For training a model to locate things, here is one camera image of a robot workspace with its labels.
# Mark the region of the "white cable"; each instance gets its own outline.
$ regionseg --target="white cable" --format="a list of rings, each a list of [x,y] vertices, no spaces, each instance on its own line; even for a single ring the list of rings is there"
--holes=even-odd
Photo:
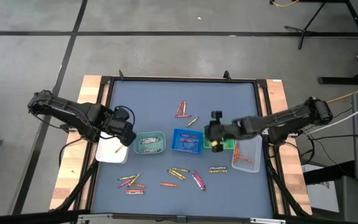
[[[316,129],[316,130],[314,130],[314,131],[311,131],[311,132],[309,132],[309,133],[306,134],[306,135],[308,136],[308,135],[310,135],[310,134],[313,134],[313,133],[316,133],[316,132],[321,131],[321,130],[323,130],[323,129],[326,129],[326,128],[329,128],[329,127],[331,127],[331,126],[334,126],[335,124],[339,124],[340,122],[342,122],[342,121],[344,121],[344,120],[347,120],[347,119],[353,117],[353,116],[356,115],[356,114],[358,114],[358,111],[355,112],[354,114],[351,114],[351,115],[345,117],[344,119],[342,119],[342,120],[340,120],[340,121],[336,121],[335,123],[332,123],[332,124],[329,124],[329,125],[324,126],[324,127],[322,127],[322,128],[319,128],[319,129]]]

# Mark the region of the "concrete floor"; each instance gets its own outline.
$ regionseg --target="concrete floor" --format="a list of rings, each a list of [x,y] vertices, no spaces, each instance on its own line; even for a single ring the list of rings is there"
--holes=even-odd
[[[358,1],[352,3],[358,13]],[[80,0],[0,0],[0,30],[72,30],[80,4]],[[267,0],[93,0],[80,30],[285,32],[284,25],[306,25],[318,6],[298,3],[277,8]],[[310,30],[357,28],[345,5],[327,4]],[[68,37],[0,37],[0,138],[5,140],[0,146],[0,215],[9,213],[39,127],[26,105],[33,92],[52,89],[67,43]],[[358,86],[319,85],[316,80],[357,73],[358,39],[306,39],[301,51],[297,44],[297,38],[278,37],[77,37],[59,96],[76,100],[84,75],[117,75],[119,69],[127,76],[221,77],[229,70],[233,78],[281,79],[290,106],[309,96],[328,100],[358,90]],[[331,108],[336,114],[349,107],[350,101],[344,100]],[[351,125],[344,122],[315,137],[349,134]],[[58,151],[66,138],[62,131],[48,130],[24,212],[48,210]],[[306,138],[297,143],[301,151],[310,148]],[[336,162],[353,159],[351,138],[322,143]],[[314,161],[333,164],[319,145]]]

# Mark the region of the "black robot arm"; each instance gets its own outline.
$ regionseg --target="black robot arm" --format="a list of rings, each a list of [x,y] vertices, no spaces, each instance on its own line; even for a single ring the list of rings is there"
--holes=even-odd
[[[73,126],[81,137],[92,142],[102,138],[99,131],[117,137],[125,146],[129,146],[136,138],[132,131],[133,125],[127,121],[129,113],[121,107],[113,111],[101,104],[75,103],[53,96],[48,90],[34,93],[27,107],[35,116],[51,115]]]
[[[288,135],[309,124],[328,124],[333,114],[325,101],[309,98],[304,103],[268,116],[248,116],[232,120],[232,124],[221,124],[222,111],[213,111],[214,120],[204,127],[205,137],[212,142],[213,152],[223,150],[221,141],[226,139],[249,139],[267,129],[269,143],[280,145]]]

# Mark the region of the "green object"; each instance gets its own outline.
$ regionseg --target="green object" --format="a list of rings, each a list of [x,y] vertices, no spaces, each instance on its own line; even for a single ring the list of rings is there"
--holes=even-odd
[[[221,124],[231,124],[231,122],[221,122]],[[234,139],[228,139],[226,141],[221,141],[221,144],[223,144],[223,149],[231,149],[233,150],[235,148]],[[205,149],[212,149],[211,142],[205,139],[205,132],[204,132],[204,148]]]
[[[158,138],[157,142],[141,144],[142,139]],[[146,133],[137,133],[136,140],[134,142],[134,150],[138,154],[156,154],[165,150],[165,135],[161,131],[152,131]]]

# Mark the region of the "wooden board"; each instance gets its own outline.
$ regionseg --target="wooden board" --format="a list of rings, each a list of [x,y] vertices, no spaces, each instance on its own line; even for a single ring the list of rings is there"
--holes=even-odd
[[[78,97],[79,103],[96,102],[96,98],[99,92],[100,80],[101,76],[99,75],[85,75],[81,86],[80,95]],[[287,101],[285,99],[284,88],[281,80],[267,80],[267,85],[273,113],[287,109]],[[260,93],[262,111],[264,114],[266,114],[263,93]],[[106,94],[107,91],[104,91],[104,95],[102,97],[103,104],[106,101]],[[78,138],[78,133],[70,133],[67,142],[76,140]],[[288,138],[287,141],[296,144],[295,140],[292,138]],[[52,201],[50,203],[50,208],[56,208],[59,206],[77,184],[80,178],[81,167],[85,156],[85,148],[86,142],[79,141],[65,149],[62,165],[58,173],[55,190],[53,193]],[[93,156],[91,156],[90,159],[93,159],[95,149],[96,144],[93,146]],[[280,156],[286,186],[294,196],[295,200],[302,206],[302,208],[311,214],[309,198],[306,191],[306,185],[302,174],[300,160],[298,157],[298,151],[293,146],[286,144],[280,147]],[[275,191],[277,196],[278,211],[280,214],[284,214],[281,193],[277,186],[275,187]],[[85,207],[87,193],[88,184],[84,187],[80,208]]]

